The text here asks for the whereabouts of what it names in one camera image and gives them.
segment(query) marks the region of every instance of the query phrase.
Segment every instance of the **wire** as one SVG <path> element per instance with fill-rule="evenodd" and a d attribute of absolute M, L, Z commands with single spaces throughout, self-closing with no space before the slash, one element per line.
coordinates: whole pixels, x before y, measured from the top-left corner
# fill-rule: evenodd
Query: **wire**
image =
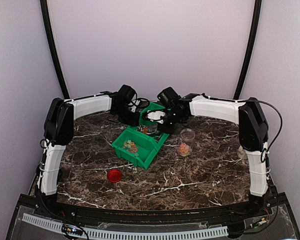
<path fill-rule="evenodd" d="M 138 94 L 135 93 L 135 99 L 134 99 L 134 101 L 133 101 L 133 100 L 130 101 L 130 103 L 129 103 L 130 105 L 128 104 L 128 107 L 135 106 L 136 108 L 139 108 L 140 106 L 142 106 L 143 103 L 147 103 L 147 105 L 144 106 L 144 108 L 146 108 L 146 107 L 148 107 L 148 106 L 150 105 L 150 101 L 149 101 L 148 99 L 146 99 L 146 98 L 144 98 L 144 97 L 138 97 Z"/>
<path fill-rule="evenodd" d="M 268 209 L 266 209 L 266 208 L 264 207 L 263 210 L 266 212 L 266 216 L 267 216 L 267 218 L 270 220 L 270 214 L 269 214 Z"/>
<path fill-rule="evenodd" d="M 42 203 L 43 207 L 44 207 L 51 215 L 57 217 L 58 219 L 60 219 L 60 220 L 62 220 L 62 221 L 68 222 L 68 223 L 71 224 L 71 225 L 76 226 L 77 228 L 79 228 L 80 230 L 82 230 L 82 231 L 84 232 L 84 234 L 85 234 L 85 236 L 86 236 L 86 239 L 89 240 L 89 235 L 88 235 L 88 233 L 87 233 L 82 227 L 76 225 L 76 224 L 75 224 L 74 222 L 72 222 L 72 221 L 69 221 L 69 220 L 67 220 L 67 219 L 65 219 L 65 218 L 62 218 L 61 216 L 58 216 L 58 215 L 54 214 L 53 212 L 51 212 L 51 211 L 47 208 L 47 206 L 45 205 L 43 199 L 42 199 L 41 197 L 40 197 L 39 199 L 40 199 L 40 202 Z"/>
<path fill-rule="evenodd" d="M 222 98 L 216 98 L 216 97 L 209 97 L 207 96 L 205 93 L 202 93 L 202 96 L 206 99 L 210 99 L 210 100 L 217 100 L 217 101 L 226 101 L 226 102 L 232 102 L 232 103 L 259 103 L 259 104 L 264 104 L 264 105 L 267 105 L 271 108 L 273 108 L 276 113 L 279 115 L 279 118 L 280 118 L 280 127 L 279 127 L 279 130 L 277 132 L 277 134 L 275 135 L 274 139 L 272 140 L 272 142 L 269 144 L 268 148 L 264 148 L 262 150 L 262 153 L 261 153 L 261 156 L 260 156 L 260 160 L 262 163 L 264 163 L 266 160 L 267 160 L 267 157 L 268 157 L 268 152 L 271 148 L 271 146 L 274 144 L 274 142 L 277 140 L 279 134 L 281 133 L 281 130 L 282 130 L 282 127 L 283 127 L 283 118 L 282 118 L 282 115 L 281 113 L 279 112 L 279 110 L 273 106 L 272 104 L 266 102 L 266 101 L 260 101 L 260 100 L 252 100 L 252 99 L 247 99 L 247 100 L 230 100 L 230 99 L 222 99 Z"/>
<path fill-rule="evenodd" d="M 276 111 L 276 113 L 279 115 L 279 118 L 280 118 L 280 127 L 279 127 L 279 130 L 278 130 L 277 134 L 275 135 L 274 139 L 272 140 L 272 142 L 270 143 L 270 145 L 267 148 L 267 152 L 268 152 L 270 150 L 271 146 L 277 140 L 279 134 L 281 133 L 281 130 L 282 130 L 282 127 L 283 127 L 283 118 L 282 118 L 281 113 L 279 112 L 279 110 L 275 106 L 273 106 L 272 104 L 270 104 L 270 103 L 268 103 L 266 101 L 260 101 L 260 100 L 239 100 L 237 102 L 238 103 L 260 103 L 260 104 L 265 104 L 265 105 L 268 105 L 269 107 L 273 108 Z"/>
<path fill-rule="evenodd" d="M 248 226 L 246 227 L 244 230 L 242 231 L 234 231 L 234 232 L 228 232 L 228 234 L 231 234 L 231 235 L 236 235 L 236 234 L 243 234 L 243 235 L 251 235 L 251 234 L 258 234 L 258 233 L 261 233 L 262 231 L 266 230 L 275 220 L 276 220 L 276 217 L 278 215 L 278 212 L 279 212 L 279 194 L 278 194 L 278 190 L 277 190 L 277 187 L 275 185 L 272 185 L 272 187 L 275 188 L 275 193 L 276 193 L 276 211 L 275 211 L 275 215 L 272 219 L 271 222 L 269 222 L 263 229 L 261 229 L 260 231 L 253 231 L 253 232 L 245 232 L 249 229 L 251 229 L 251 226 Z"/>
<path fill-rule="evenodd" d="M 61 211 L 62 215 L 63 215 L 63 219 L 66 219 L 66 215 L 64 213 L 64 211 Z"/>

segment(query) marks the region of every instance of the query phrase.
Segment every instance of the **marble tabletop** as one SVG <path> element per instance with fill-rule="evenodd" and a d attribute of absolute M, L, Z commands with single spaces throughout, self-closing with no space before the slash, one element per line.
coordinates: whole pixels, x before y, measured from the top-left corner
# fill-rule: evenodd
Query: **marble tabletop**
<path fill-rule="evenodd" d="M 108 112 L 74 122 L 74 138 L 61 160 L 58 202 L 115 210 L 185 210 L 223 206 L 248 200 L 247 160 L 237 155 L 239 129 L 234 123 L 191 117 L 187 128 L 196 133 L 193 153 L 177 153 L 185 126 L 177 124 L 148 169 L 119 159 L 111 146 L 126 126 L 107 120 Z M 122 172 L 111 183 L 107 173 Z"/>

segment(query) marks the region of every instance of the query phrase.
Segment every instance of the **red bottle lid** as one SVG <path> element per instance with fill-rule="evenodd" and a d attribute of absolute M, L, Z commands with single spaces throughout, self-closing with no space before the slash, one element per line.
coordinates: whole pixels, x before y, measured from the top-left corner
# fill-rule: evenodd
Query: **red bottle lid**
<path fill-rule="evenodd" d="M 122 178 L 122 173 L 118 169 L 112 169 L 108 172 L 107 178 L 111 183 L 118 183 Z"/>

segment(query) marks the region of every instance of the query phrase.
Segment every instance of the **green plastic bin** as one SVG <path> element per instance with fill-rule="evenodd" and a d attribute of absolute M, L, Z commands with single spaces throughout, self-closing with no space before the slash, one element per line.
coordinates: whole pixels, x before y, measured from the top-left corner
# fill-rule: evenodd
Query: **green plastic bin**
<path fill-rule="evenodd" d="M 142 113 L 148 110 L 161 110 L 163 106 L 151 102 L 150 105 L 145 108 L 140 115 L 139 123 L 145 126 L 155 124 L 155 122 L 147 121 L 142 119 Z M 161 133 L 159 139 L 155 139 L 149 135 L 146 135 L 137 130 L 137 126 L 128 126 L 123 133 L 112 143 L 115 149 L 115 153 L 118 158 L 123 158 L 133 163 L 135 167 L 148 169 L 155 156 L 161 149 L 162 145 L 167 140 L 169 134 Z M 124 142 L 131 140 L 138 147 L 138 155 L 130 153 L 123 149 Z"/>

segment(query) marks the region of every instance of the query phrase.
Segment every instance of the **small object in bin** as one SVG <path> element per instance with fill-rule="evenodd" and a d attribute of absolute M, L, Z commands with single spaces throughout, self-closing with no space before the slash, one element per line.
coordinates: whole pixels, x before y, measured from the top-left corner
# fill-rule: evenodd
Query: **small object in bin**
<path fill-rule="evenodd" d="M 192 153 L 192 148 L 185 143 L 181 143 L 181 145 L 178 148 L 178 151 L 182 157 L 186 157 Z"/>
<path fill-rule="evenodd" d="M 138 127 L 138 131 L 143 133 L 143 134 L 146 134 L 146 135 L 152 135 L 152 134 L 156 133 L 157 130 L 158 130 L 158 125 L 157 124 L 152 124 L 152 125 L 149 125 L 149 126 L 145 126 L 145 125 L 140 124 L 139 127 Z"/>
<path fill-rule="evenodd" d="M 118 183 L 122 179 L 122 173 L 118 169 L 112 169 L 108 172 L 107 178 L 111 183 Z"/>
<path fill-rule="evenodd" d="M 139 148 L 137 147 L 136 143 L 134 143 L 133 141 L 131 140 L 126 140 L 124 141 L 123 143 L 123 149 L 128 151 L 129 153 L 131 154 L 135 154 L 136 156 L 138 156 L 138 150 Z"/>

